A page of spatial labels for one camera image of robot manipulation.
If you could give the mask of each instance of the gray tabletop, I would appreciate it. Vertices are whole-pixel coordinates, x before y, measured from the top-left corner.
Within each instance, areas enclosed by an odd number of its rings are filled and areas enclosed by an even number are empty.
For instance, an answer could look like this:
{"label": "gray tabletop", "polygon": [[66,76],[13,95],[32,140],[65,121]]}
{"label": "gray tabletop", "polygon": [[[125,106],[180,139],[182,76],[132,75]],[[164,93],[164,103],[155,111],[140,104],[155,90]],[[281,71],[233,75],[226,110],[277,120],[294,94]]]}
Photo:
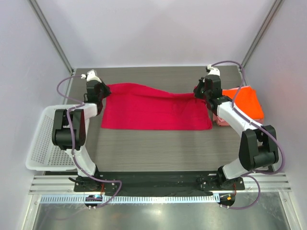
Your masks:
{"label": "gray tabletop", "polygon": [[[221,66],[222,87],[240,84],[235,66]],[[90,69],[77,69],[76,75]],[[205,67],[95,69],[106,84],[134,82],[156,89],[192,92]],[[70,97],[83,100],[85,82],[74,79]],[[231,127],[213,125],[206,131],[102,129],[103,112],[91,118],[86,148],[100,171],[216,170],[238,157],[240,138]]]}

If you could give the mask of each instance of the plastic basket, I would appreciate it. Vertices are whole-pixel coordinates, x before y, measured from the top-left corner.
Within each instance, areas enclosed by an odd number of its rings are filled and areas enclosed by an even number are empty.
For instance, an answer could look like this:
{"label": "plastic basket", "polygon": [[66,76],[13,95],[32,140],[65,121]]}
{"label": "plastic basket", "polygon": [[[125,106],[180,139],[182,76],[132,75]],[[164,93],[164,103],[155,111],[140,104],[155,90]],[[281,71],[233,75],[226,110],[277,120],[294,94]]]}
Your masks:
{"label": "plastic basket", "polygon": [[55,105],[44,109],[26,160],[26,167],[37,171],[65,171],[76,169],[69,155],[52,143],[54,113],[74,105]]}

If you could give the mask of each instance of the cable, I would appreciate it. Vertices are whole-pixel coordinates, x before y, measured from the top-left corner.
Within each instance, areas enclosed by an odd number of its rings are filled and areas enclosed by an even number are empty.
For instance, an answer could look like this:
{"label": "cable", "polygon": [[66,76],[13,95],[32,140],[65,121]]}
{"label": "cable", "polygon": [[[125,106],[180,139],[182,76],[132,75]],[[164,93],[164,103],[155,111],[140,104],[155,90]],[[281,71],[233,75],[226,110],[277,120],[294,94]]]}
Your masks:
{"label": "cable", "polygon": [[68,96],[62,94],[62,93],[59,91],[59,87],[60,87],[60,85],[61,85],[64,81],[66,81],[66,80],[68,80],[68,79],[80,78],[80,77],[81,77],[81,76],[72,76],[72,77],[68,77],[68,78],[65,78],[65,79],[61,80],[61,81],[58,83],[58,85],[57,85],[57,92],[58,92],[59,95],[61,95],[61,96],[64,97],[64,98],[67,98],[67,99],[70,99],[70,100],[73,100],[73,101],[75,101],[75,102],[80,103],[79,105],[76,105],[76,106],[73,106],[73,107],[67,109],[67,119],[68,119],[68,123],[69,123],[70,130],[71,130],[71,140],[72,140],[71,155],[72,155],[72,158],[73,158],[73,162],[75,163],[75,165],[77,166],[77,168],[78,168],[81,172],[83,172],[85,175],[87,175],[89,178],[91,178],[91,179],[93,179],[93,180],[95,180],[95,181],[102,182],[102,183],[119,183],[119,187],[118,187],[118,189],[116,190],[116,192],[113,194],[113,196],[111,196],[111,198],[108,199],[108,200],[107,200],[106,202],[104,202],[103,204],[99,204],[99,205],[96,206],[96,208],[99,208],[99,207],[103,207],[103,206],[107,205],[107,204],[108,204],[108,203],[119,193],[119,191],[120,191],[120,189],[121,189],[121,186],[122,186],[122,181],[120,181],[120,180],[108,181],[108,180],[97,179],[97,178],[91,176],[89,173],[87,173],[87,172],[78,164],[78,162],[77,162],[77,160],[76,160],[76,158],[75,158],[74,150],[75,150],[75,144],[76,144],[76,143],[75,143],[75,134],[74,134],[74,131],[73,131],[73,126],[72,126],[72,121],[71,121],[70,112],[71,112],[71,110],[73,110],[73,109],[77,109],[77,108],[81,108],[81,107],[85,106],[85,103],[82,102],[82,101],[79,101],[79,100],[77,100],[77,99],[74,99],[74,98],[71,98],[71,97],[68,97]]}
{"label": "cable", "polygon": [[[245,69],[243,68],[243,66],[236,62],[236,61],[230,61],[230,60],[227,60],[227,61],[219,61],[219,62],[216,62],[214,63],[212,66],[216,66],[216,65],[219,65],[219,64],[222,64],[222,63],[234,63],[236,65],[238,65],[242,71],[242,81],[241,81],[241,84],[238,88],[238,90],[236,91],[233,99],[232,99],[232,102],[231,102],[231,106],[232,106],[232,109],[243,119],[245,120],[246,122],[252,124],[254,127],[256,127],[257,129],[261,130],[263,133],[265,133],[276,145],[277,147],[279,148],[280,150],[280,155],[281,155],[281,158],[282,158],[282,164],[281,166],[279,167],[279,169],[277,169],[276,171],[274,172],[269,172],[268,170],[255,170],[255,172],[257,173],[262,173],[262,174],[267,174],[267,175],[273,175],[273,174],[277,174],[279,173],[281,170],[283,170],[284,168],[284,165],[285,165],[285,154],[284,154],[284,150],[281,146],[281,144],[277,141],[277,139],[275,137],[273,137],[267,130],[265,130],[264,128],[262,128],[261,126],[257,125],[254,123],[253,120],[249,120],[244,114],[240,113],[239,110],[237,110],[236,108],[236,105],[235,105],[235,100],[236,100],[236,97],[238,96],[242,86],[244,85],[244,82],[245,82]],[[256,200],[251,203],[250,205],[246,206],[246,207],[227,207],[225,205],[221,205],[221,207],[225,207],[225,208],[229,208],[229,209],[235,209],[235,210],[243,210],[243,209],[246,209],[246,208],[249,208],[249,207],[252,207],[254,204],[256,204],[260,198],[260,195],[261,195],[261,189],[260,189],[260,185],[258,183],[258,181],[251,175],[249,175],[251,172],[248,172],[248,173],[245,173],[243,175],[241,175],[242,177],[249,177],[249,178],[252,178],[256,184],[257,184],[257,187],[258,187],[258,196],[256,198]]]}

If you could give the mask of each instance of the pink fabric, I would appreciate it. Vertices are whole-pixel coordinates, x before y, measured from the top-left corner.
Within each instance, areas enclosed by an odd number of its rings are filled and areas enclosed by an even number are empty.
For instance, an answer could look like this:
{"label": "pink fabric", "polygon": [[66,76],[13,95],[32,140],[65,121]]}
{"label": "pink fabric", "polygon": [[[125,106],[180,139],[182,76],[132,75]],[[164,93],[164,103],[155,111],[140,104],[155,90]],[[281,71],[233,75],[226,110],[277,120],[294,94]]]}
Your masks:
{"label": "pink fabric", "polygon": [[134,83],[109,85],[111,95],[101,128],[207,130],[212,128],[205,102],[192,93],[169,93]]}

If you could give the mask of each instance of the white backdrop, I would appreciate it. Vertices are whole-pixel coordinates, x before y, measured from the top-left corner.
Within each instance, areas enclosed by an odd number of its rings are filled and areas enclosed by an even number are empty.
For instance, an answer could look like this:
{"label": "white backdrop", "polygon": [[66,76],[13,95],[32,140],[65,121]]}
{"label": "white backdrop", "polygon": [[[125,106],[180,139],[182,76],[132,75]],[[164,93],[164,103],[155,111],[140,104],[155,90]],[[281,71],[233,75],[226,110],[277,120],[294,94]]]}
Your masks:
{"label": "white backdrop", "polygon": [[0,229],[20,230],[35,174],[25,159],[41,112],[62,103],[56,85],[69,73],[27,1],[0,1],[0,21]]}
{"label": "white backdrop", "polygon": [[307,220],[306,14],[306,0],[284,1],[246,69],[248,83],[261,101],[265,123],[276,128],[286,152],[285,172],[302,221]]}
{"label": "white backdrop", "polygon": [[37,0],[74,68],[242,61],[273,0]]}

